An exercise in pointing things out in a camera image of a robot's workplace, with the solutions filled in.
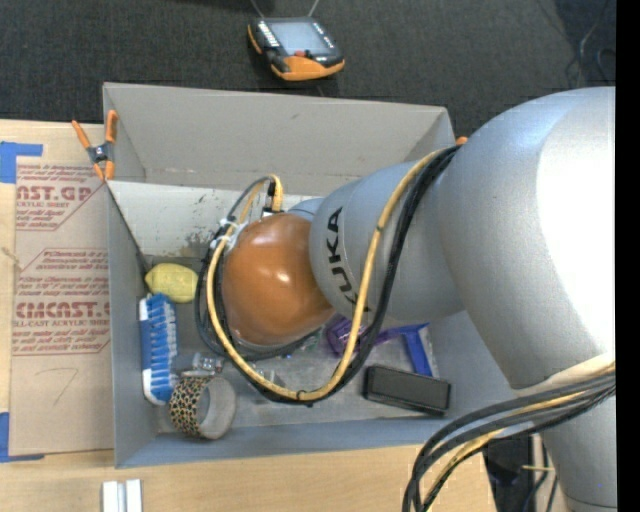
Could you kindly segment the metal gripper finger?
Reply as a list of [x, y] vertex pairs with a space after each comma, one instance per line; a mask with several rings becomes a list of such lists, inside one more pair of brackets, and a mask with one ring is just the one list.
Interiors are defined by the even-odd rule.
[[180, 377], [209, 377], [222, 373], [224, 360], [209, 353], [189, 353], [175, 359], [175, 372]]
[[259, 389], [263, 395], [282, 394], [282, 390], [286, 388], [286, 384], [274, 369], [264, 369], [256, 366], [251, 366], [251, 369], [260, 377], [261, 383], [259, 384]]

